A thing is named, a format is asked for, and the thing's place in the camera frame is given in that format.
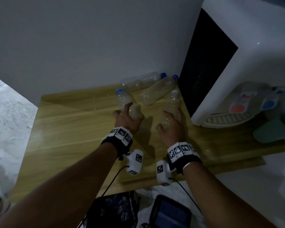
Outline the person's right hand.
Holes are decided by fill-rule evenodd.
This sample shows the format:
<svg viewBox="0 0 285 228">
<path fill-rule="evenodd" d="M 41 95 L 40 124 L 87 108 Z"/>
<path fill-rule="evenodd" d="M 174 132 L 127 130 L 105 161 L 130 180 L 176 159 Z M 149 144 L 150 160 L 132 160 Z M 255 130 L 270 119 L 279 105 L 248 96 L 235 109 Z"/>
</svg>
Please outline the person's right hand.
<svg viewBox="0 0 285 228">
<path fill-rule="evenodd" d="M 185 128 L 183 125 L 182 113 L 180 109 L 177 109 L 177 118 L 174 118 L 172 114 L 166 111 L 163 111 L 163 115 L 165 115 L 170 120 L 169 128 L 166 131 L 166 138 L 160 138 L 163 144 L 169 148 L 175 143 L 185 142 Z"/>
</svg>

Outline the person's left hand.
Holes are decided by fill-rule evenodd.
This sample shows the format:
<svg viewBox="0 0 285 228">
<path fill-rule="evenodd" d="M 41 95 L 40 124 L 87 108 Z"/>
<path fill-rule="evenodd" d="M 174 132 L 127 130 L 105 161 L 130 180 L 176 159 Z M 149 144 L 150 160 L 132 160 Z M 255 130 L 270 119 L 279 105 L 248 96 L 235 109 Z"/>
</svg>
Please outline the person's left hand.
<svg viewBox="0 0 285 228">
<path fill-rule="evenodd" d="M 131 132 L 131 134 L 136 134 L 140 128 L 141 122 L 144 119 L 144 115 L 142 115 L 138 119 L 132 119 L 131 117 L 119 117 L 115 118 L 114 127 L 124 127 Z"/>
</svg>

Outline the blue-capped clear plastic bottle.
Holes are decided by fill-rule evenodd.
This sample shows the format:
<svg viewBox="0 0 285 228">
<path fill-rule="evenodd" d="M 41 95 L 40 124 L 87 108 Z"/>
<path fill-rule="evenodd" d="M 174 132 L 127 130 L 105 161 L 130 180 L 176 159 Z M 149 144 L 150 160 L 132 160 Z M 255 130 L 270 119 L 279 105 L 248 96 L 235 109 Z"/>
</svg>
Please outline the blue-capped clear plastic bottle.
<svg viewBox="0 0 285 228">
<path fill-rule="evenodd" d="M 130 94 L 120 88 L 117 88 L 115 92 L 117 94 L 117 104 L 121 112 L 124 111 L 126 104 L 132 102 L 133 104 L 129 108 L 129 116 L 132 119 L 138 119 L 142 116 L 140 105 L 136 103 Z"/>
<path fill-rule="evenodd" d="M 138 76 L 124 78 L 120 81 L 122 90 L 134 92 L 140 89 L 148 88 L 157 81 L 167 77 L 166 73 L 150 72 Z"/>
<path fill-rule="evenodd" d="M 148 87 L 140 94 L 140 100 L 145 106 L 154 104 L 157 100 L 174 90 L 179 77 L 177 75 L 166 76 Z"/>
</svg>

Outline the white-capped clear plastic bottle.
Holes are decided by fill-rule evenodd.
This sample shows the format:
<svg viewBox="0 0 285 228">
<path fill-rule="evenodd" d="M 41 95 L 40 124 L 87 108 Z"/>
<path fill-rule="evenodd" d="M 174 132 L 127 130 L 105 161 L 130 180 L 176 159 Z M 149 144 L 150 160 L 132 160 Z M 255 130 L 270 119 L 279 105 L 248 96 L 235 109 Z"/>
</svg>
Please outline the white-capped clear plastic bottle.
<svg viewBox="0 0 285 228">
<path fill-rule="evenodd" d="M 173 90 L 168 94 L 163 110 L 172 114 L 174 118 L 177 118 L 177 109 L 180 107 L 181 99 L 178 90 Z M 161 126 L 163 130 L 168 130 L 170 120 L 165 115 L 162 115 Z"/>
</svg>

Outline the person's left forearm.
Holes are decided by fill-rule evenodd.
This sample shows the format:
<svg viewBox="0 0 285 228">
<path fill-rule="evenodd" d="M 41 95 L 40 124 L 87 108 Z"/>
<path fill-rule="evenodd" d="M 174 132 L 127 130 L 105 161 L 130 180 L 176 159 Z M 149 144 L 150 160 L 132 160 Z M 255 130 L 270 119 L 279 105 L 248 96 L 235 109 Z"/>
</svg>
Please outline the person's left forearm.
<svg viewBox="0 0 285 228">
<path fill-rule="evenodd" d="M 111 143 L 52 177 L 0 218 L 0 228 L 77 228 L 117 159 Z"/>
</svg>

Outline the person's right forearm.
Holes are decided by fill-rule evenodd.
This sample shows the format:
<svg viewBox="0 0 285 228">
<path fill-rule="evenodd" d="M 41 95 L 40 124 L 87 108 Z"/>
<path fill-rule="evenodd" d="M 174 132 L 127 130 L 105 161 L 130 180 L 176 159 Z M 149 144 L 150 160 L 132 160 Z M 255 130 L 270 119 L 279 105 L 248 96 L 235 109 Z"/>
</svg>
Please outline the person's right forearm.
<svg viewBox="0 0 285 228">
<path fill-rule="evenodd" d="M 201 163 L 191 162 L 183 175 L 210 228 L 277 228 L 222 184 Z"/>
</svg>

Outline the black marker wristband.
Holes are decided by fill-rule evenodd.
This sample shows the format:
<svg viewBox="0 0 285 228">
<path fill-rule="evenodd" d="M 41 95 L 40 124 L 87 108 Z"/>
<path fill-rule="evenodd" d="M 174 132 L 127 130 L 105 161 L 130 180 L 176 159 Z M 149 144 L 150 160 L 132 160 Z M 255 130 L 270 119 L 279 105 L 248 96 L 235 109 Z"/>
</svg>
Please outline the black marker wristband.
<svg viewBox="0 0 285 228">
<path fill-rule="evenodd" d="M 130 147 L 133 144 L 133 134 L 125 127 L 115 127 L 110 133 L 102 140 L 103 143 L 111 143 L 117 150 L 117 159 L 122 155 L 129 153 Z"/>
<path fill-rule="evenodd" d="M 198 162 L 202 164 L 202 161 L 195 151 L 193 146 L 187 142 L 177 142 L 167 149 L 167 157 L 169 164 L 176 169 L 178 174 L 183 175 L 183 169 L 191 162 Z"/>
</svg>

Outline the white dispenser drip tray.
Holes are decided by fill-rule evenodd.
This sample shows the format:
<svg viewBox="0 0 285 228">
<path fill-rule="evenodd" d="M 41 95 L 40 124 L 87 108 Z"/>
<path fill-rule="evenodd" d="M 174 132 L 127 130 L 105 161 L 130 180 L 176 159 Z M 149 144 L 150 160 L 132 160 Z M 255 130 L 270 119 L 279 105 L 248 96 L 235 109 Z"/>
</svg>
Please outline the white dispenser drip tray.
<svg viewBox="0 0 285 228">
<path fill-rule="evenodd" d="M 252 118 L 255 115 L 246 111 L 240 114 L 232 114 L 229 112 L 219 113 L 219 114 L 211 114 L 205 121 L 201 124 L 202 127 L 212 128 L 212 129 L 222 129 L 228 127 L 234 127 L 241 125 Z"/>
</svg>

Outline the red dispenser tap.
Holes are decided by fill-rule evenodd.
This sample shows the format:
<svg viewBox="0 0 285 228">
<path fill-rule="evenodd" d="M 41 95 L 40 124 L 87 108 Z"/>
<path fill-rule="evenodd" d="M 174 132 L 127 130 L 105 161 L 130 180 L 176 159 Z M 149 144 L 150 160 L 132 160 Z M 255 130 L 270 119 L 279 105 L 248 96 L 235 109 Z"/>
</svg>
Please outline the red dispenser tap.
<svg viewBox="0 0 285 228">
<path fill-rule="evenodd" d="M 247 111 L 249 103 L 253 97 L 258 94 L 257 91 L 243 91 L 240 95 L 231 103 L 229 107 L 229 113 L 242 114 Z"/>
</svg>

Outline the black and blue case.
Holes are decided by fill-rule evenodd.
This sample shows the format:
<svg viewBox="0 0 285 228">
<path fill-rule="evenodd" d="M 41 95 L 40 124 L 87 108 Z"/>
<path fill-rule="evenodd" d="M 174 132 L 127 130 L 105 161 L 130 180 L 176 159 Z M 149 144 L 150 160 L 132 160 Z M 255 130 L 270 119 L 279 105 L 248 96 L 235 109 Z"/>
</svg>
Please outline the black and blue case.
<svg viewBox="0 0 285 228">
<path fill-rule="evenodd" d="M 155 198 L 149 217 L 151 228 L 190 228 L 190 222 L 189 208 L 164 195 Z"/>
</svg>

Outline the black plastic bag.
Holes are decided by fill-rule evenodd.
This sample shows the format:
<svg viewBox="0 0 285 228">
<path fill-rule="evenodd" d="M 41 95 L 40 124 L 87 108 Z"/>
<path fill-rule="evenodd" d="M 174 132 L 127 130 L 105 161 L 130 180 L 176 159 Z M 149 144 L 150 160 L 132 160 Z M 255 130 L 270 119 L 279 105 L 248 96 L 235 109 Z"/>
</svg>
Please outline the black plastic bag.
<svg viewBox="0 0 285 228">
<path fill-rule="evenodd" d="M 84 228 L 136 228 L 141 197 L 135 191 L 95 199 Z"/>
</svg>

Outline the blue dispenser tap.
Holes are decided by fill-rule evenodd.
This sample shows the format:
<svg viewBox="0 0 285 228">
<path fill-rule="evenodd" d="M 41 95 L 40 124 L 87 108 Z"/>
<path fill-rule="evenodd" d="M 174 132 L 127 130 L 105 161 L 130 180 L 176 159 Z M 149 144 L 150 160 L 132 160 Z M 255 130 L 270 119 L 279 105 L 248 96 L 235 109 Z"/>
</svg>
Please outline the blue dispenser tap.
<svg viewBox="0 0 285 228">
<path fill-rule="evenodd" d="M 266 97 L 263 99 L 260 109 L 261 111 L 271 110 L 278 104 L 279 96 Z"/>
</svg>

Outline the green plastic cup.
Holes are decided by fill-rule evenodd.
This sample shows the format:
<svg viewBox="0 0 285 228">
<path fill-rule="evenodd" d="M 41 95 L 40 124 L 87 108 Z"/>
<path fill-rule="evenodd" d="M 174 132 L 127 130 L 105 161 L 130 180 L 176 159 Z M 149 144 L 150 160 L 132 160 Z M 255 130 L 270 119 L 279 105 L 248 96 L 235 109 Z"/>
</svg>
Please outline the green plastic cup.
<svg viewBox="0 0 285 228">
<path fill-rule="evenodd" d="M 252 132 L 254 139 L 260 143 L 271 143 L 285 139 L 285 112 L 259 126 Z"/>
</svg>

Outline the white water dispenser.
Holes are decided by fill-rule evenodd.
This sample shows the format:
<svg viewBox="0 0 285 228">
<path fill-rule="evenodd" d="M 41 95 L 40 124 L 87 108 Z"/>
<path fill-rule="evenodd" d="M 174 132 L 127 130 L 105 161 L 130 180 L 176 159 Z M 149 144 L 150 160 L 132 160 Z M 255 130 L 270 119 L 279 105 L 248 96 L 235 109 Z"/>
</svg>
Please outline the white water dispenser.
<svg viewBox="0 0 285 228">
<path fill-rule="evenodd" d="M 285 0 L 204 0 L 178 81 L 191 122 L 229 112 L 243 91 L 247 111 L 285 92 Z"/>
</svg>

